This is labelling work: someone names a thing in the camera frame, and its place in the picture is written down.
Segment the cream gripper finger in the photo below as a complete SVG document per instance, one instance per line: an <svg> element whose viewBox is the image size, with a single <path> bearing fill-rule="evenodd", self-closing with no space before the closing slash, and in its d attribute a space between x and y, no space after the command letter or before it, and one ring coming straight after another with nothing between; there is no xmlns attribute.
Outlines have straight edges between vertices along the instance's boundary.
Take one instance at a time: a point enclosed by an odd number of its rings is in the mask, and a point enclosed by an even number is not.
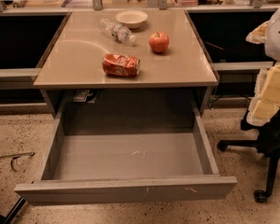
<svg viewBox="0 0 280 224"><path fill-rule="evenodd" d="M260 26L255 28L246 36L245 40L252 44L264 44L268 23L268 21L265 21Z"/></svg>
<svg viewBox="0 0 280 224"><path fill-rule="evenodd" d="M280 109L280 62L270 69L259 71L254 92L246 121L260 127L268 123Z"/></svg>

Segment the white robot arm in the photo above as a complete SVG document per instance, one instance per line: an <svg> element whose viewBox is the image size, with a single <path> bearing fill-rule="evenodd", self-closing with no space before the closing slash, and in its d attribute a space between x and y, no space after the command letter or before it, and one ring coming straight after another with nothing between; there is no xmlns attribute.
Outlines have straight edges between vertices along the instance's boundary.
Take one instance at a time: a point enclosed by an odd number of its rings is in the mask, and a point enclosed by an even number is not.
<svg viewBox="0 0 280 224"><path fill-rule="evenodd" d="M248 107L246 121L263 126L280 109L280 8L245 38L253 44L263 44L265 54L275 60L269 69L261 69L255 85L255 96Z"/></svg>

